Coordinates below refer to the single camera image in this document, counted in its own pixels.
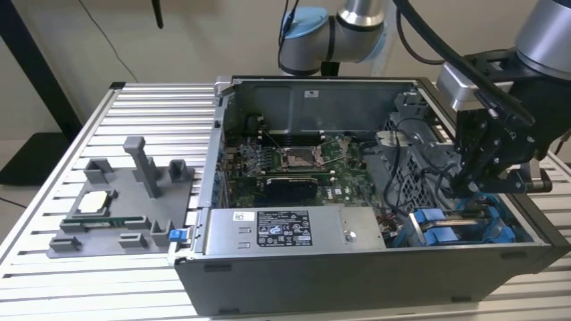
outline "white wall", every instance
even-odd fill
[[[16,59],[0,38],[0,140],[60,132]]]
[[[420,16],[461,55],[513,46],[517,31],[537,0],[412,0]],[[395,10],[387,10],[395,33]],[[403,18],[403,30],[415,51],[428,59],[440,59]],[[436,80],[439,66],[417,62],[393,34],[393,46],[383,50],[385,60],[376,62],[373,74],[383,76],[424,76]]]
[[[333,13],[341,0],[301,0]],[[110,82],[133,79],[77,0],[14,0],[72,104],[82,116]],[[84,0],[140,82],[212,82],[219,75],[279,74],[277,32],[284,1],[162,0],[157,29],[150,0]],[[367,76],[369,64],[340,73]]]

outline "black stand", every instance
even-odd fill
[[[0,0],[0,36],[61,129],[61,133],[36,133],[29,138],[0,171],[0,184],[41,185],[81,123],[12,0]]]

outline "wire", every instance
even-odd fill
[[[535,118],[529,111],[524,109],[521,103],[509,94],[495,86],[493,82],[489,81],[475,66],[453,51],[420,17],[408,0],[393,0],[393,3],[429,47],[479,88],[475,93],[477,99],[488,106],[497,106],[509,114],[504,119],[505,126],[508,128],[531,127],[535,123]]]
[[[405,213],[404,213],[404,211],[400,209],[400,207],[399,207],[399,202],[400,202],[400,192],[399,192],[399,195],[397,195],[397,203],[396,203],[396,205],[393,205],[393,204],[391,204],[391,202],[389,202],[389,200],[388,200],[388,193],[389,193],[389,189],[391,189],[391,186],[392,186],[392,182],[393,182],[393,180],[395,180],[395,177],[396,177],[396,173],[397,173],[397,167],[399,167],[399,163],[400,163],[400,140],[399,140],[399,136],[396,135],[396,132],[401,132],[411,140],[413,140],[413,138],[412,138],[412,136],[404,131],[404,130],[400,130],[399,129],[399,126],[400,126],[400,124],[404,122],[404,121],[409,121],[409,120],[413,120],[413,121],[416,121],[416,122],[423,122],[424,124],[427,123],[423,119],[420,119],[420,118],[415,118],[415,117],[407,117],[407,118],[403,118],[401,120],[399,120],[399,122],[396,123],[396,125],[395,125],[395,127],[393,127],[393,129],[392,129],[392,132],[395,133],[395,142],[396,142],[396,149],[395,149],[395,158],[393,158],[393,161],[392,161],[392,170],[391,170],[391,177],[389,177],[389,180],[388,180],[388,182],[387,182],[387,184],[384,185],[384,190],[383,190],[383,200],[384,200],[384,203],[387,204],[387,206],[389,207],[389,209],[395,212],[395,213],[399,213],[399,214],[403,214],[403,215],[405,215]],[[448,174],[448,170],[449,169],[447,169],[447,167],[444,168],[444,170],[441,169],[441,168],[439,168],[439,167],[436,167],[436,165],[432,163],[432,162],[427,162],[428,163],[428,165],[432,167],[432,171],[433,172],[436,172],[436,175],[437,174],[440,174],[440,175],[447,175],[445,177],[448,178],[449,177],[449,174]]]
[[[281,69],[281,48],[284,46],[284,40],[285,40],[285,34],[289,31],[289,28],[292,27],[293,23],[293,17],[295,17],[295,10],[297,9],[297,4],[300,0],[295,0],[293,8],[285,18],[287,13],[287,7],[289,6],[289,0],[285,0],[285,7],[284,7],[284,13],[281,14],[281,24],[279,28],[279,49],[277,49],[277,68]]]
[[[443,178],[444,178],[444,175],[445,175],[444,173],[447,173],[452,169],[453,166],[456,166],[456,165],[455,164],[448,164],[448,166],[444,167],[440,175],[437,175],[437,181],[436,181],[436,185],[435,185],[435,196],[436,196],[436,199],[440,202],[440,204],[445,207],[445,209],[451,209],[451,208],[448,206],[448,203],[441,199],[441,196],[440,196],[440,186],[441,186]]]
[[[25,205],[21,205],[20,203],[16,203],[14,201],[10,201],[9,199],[5,199],[4,197],[0,197],[0,201],[6,202],[6,203],[9,203],[12,205],[16,205],[16,206],[21,207],[22,209],[26,208]]]
[[[407,49],[407,52],[411,54],[412,58],[420,61],[423,64],[427,65],[441,65],[444,63],[444,60],[431,60],[427,58],[423,58],[412,49],[411,44],[407,41],[407,38],[404,36],[403,31],[403,15],[400,13],[400,10],[396,10],[396,32],[399,34],[400,42],[403,43],[404,49]]]
[[[285,0],[284,12],[281,14],[281,19],[279,20],[279,36],[277,36],[277,45],[281,47],[281,35],[284,34],[284,20],[287,8],[289,6],[289,0]]]
[[[563,141],[563,140],[560,140],[560,141],[559,141],[559,144],[556,145],[556,148],[555,148],[555,152],[553,152],[553,154],[555,154],[555,155],[557,155],[557,154],[559,154],[559,152],[561,151],[563,144],[564,144],[564,141]]]
[[[114,52],[114,56],[117,57],[118,62],[121,63],[122,67],[125,67],[128,73],[130,74],[130,76],[134,79],[134,82],[138,82],[138,79],[136,79],[136,76],[133,74],[133,72],[130,71],[130,69],[128,69],[128,66],[125,65],[125,62],[121,60],[121,57],[118,56],[117,50],[114,49],[113,43],[109,40],[109,37],[106,37],[105,31],[101,29],[101,26],[98,25],[97,21],[93,19],[93,16],[90,15],[90,12],[88,10],[88,8],[85,7],[85,4],[82,3],[82,0],[77,0],[80,2],[80,5],[82,7],[82,9],[85,10],[85,13],[88,14],[88,17],[90,19],[90,21],[93,22],[93,24],[96,25],[98,31],[101,32],[101,35],[105,37],[106,43],[110,46],[110,49]]]

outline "blue latch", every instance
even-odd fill
[[[419,224],[444,221],[445,216],[441,209],[419,209],[413,216]],[[457,236],[451,227],[433,227],[424,232],[427,245],[439,245],[440,243],[457,241]]]
[[[184,242],[186,241],[188,236],[188,230],[185,229],[173,229],[170,233],[168,234],[168,241],[169,242]]]

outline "screw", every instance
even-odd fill
[[[357,235],[353,231],[345,231],[345,241],[352,242],[357,238]]]

